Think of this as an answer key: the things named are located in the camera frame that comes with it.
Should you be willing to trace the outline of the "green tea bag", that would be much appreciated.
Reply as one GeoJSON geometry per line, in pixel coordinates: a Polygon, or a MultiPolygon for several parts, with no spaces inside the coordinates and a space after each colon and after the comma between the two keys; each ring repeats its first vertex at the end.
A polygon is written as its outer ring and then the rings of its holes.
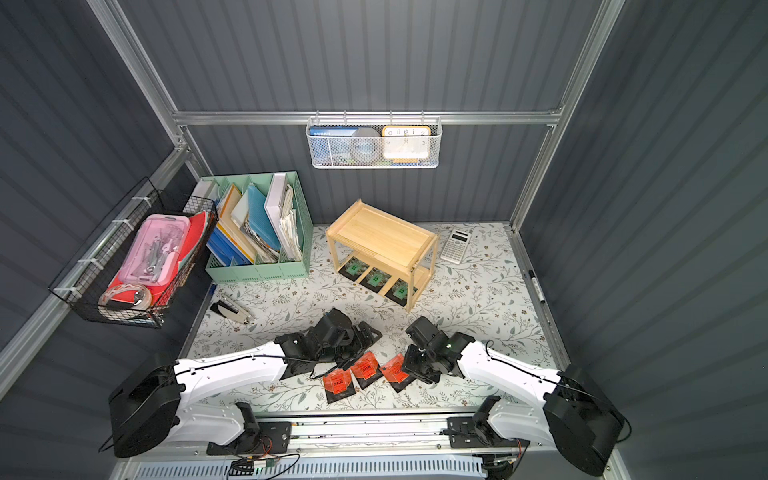
{"type": "Polygon", "coordinates": [[[396,282],[387,291],[385,296],[390,300],[392,300],[393,302],[397,303],[398,305],[405,307],[408,302],[409,288],[411,291],[411,295],[415,295],[418,292],[418,289],[416,287],[410,287],[406,281],[402,279],[397,279],[396,282]]]}
{"type": "Polygon", "coordinates": [[[377,268],[372,268],[365,275],[360,284],[374,293],[379,293],[390,279],[390,274],[377,268]]]}
{"type": "Polygon", "coordinates": [[[351,257],[341,266],[339,273],[352,282],[356,282],[369,268],[369,265],[357,257],[351,257]]]}

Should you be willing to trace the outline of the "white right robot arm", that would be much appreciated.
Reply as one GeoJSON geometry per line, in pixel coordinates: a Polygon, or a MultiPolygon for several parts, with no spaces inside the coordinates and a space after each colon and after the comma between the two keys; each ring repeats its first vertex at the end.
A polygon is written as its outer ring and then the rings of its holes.
{"type": "Polygon", "coordinates": [[[628,420],[584,369],[536,367],[470,335],[447,335],[425,317],[417,318],[406,333],[412,340],[403,363],[407,374],[428,384],[443,376],[485,383],[521,402],[508,402],[499,394],[487,397],[473,416],[476,438],[553,446],[581,472],[594,477],[604,473],[628,420]]]}

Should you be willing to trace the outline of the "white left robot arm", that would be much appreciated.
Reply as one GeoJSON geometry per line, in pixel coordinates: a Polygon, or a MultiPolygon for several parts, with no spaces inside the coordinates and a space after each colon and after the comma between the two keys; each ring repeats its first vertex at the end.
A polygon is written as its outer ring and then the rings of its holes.
{"type": "Polygon", "coordinates": [[[154,354],[110,394],[112,434],[103,446],[118,458],[130,458],[163,443],[210,442],[225,447],[252,440],[256,420],[249,406],[215,407],[205,399],[311,373],[318,364],[346,370],[381,337],[367,322],[355,324],[333,308],[314,327],[249,350],[199,359],[154,354]]]}

